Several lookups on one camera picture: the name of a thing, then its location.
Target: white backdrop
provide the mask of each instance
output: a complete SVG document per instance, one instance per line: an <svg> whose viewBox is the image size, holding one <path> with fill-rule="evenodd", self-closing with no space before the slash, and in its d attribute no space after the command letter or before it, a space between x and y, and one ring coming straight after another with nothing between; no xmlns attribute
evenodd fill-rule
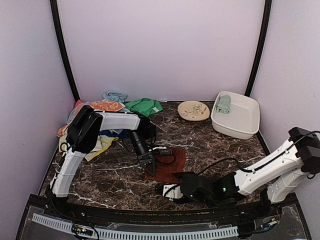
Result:
<svg viewBox="0 0 320 240"><path fill-rule="evenodd" d="M59 0L69 60L84 101L212 101L244 94L264 0Z"/></svg>

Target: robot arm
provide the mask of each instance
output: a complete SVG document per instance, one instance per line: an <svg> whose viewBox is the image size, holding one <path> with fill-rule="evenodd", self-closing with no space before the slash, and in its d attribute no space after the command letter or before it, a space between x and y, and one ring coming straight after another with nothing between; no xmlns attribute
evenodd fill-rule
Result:
<svg viewBox="0 0 320 240"><path fill-rule="evenodd" d="M66 152L50 183L56 197L68 196L78 166L94 149L99 132L112 129L129 130L139 164L151 176L156 174L155 158L145 141L156 136L155 126L148 118L135 113L94 111L90 106L84 106L68 127Z"/></svg>
<svg viewBox="0 0 320 240"><path fill-rule="evenodd" d="M187 198L220 206L235 204L279 177L264 192L270 204L282 202L308 175L320 172L320 141L312 133L295 127L289 131L290 138L281 147L245 169L215 182L195 173L182 173L179 186L165 185L160 191L164 197L176 202Z"/></svg>

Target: plate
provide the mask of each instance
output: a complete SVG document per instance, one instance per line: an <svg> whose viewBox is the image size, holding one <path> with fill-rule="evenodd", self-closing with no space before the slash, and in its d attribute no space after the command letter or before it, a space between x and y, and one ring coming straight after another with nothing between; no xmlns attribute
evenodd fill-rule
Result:
<svg viewBox="0 0 320 240"><path fill-rule="evenodd" d="M209 118L210 109L199 101L184 101L178 106L180 117L188 121L203 121Z"/></svg>

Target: brown marble tabletop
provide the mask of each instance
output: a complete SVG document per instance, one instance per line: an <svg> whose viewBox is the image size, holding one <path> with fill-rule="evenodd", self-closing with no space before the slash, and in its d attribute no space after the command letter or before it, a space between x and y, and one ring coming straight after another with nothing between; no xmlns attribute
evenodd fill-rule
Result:
<svg viewBox="0 0 320 240"><path fill-rule="evenodd" d="M213 102L205 102L210 109ZM183 120L177 108L179 102L161 103L163 111L151 115L152 123L156 125L157 145L184 148L186 162L184 171L199 172L208 165L226 157L239 159L248 166L262 159L265 154L257 138L241 140L228 137L212 127L211 119L191 122ZM45 195L45 189L50 183L57 163L62 154L56 154L49 167L40 195ZM237 169L232 161L222 162L203 175L213 181ZM124 149L121 141L92 159L83 160L72 181L68 201L86 206L101 208L142 210L142 211L181 211L206 209L202 203L192 202L176 204L167 198L156 194L156 181L144 179L144 171L139 167L135 153ZM249 203L259 200L263 187L239 203Z"/></svg>

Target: gray-green cloth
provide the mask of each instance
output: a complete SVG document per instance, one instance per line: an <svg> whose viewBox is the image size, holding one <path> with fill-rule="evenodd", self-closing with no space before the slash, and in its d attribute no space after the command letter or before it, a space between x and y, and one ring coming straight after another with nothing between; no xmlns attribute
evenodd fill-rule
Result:
<svg viewBox="0 0 320 240"><path fill-rule="evenodd" d="M215 111L217 113L229 114L230 113L231 97L224 95L219 97Z"/></svg>
<svg viewBox="0 0 320 240"><path fill-rule="evenodd" d="M156 114L163 110L162 106L157 100L151 100L149 98L142 98L136 101L131 101L125 105L130 111L136 111L149 117L151 114Z"/></svg>

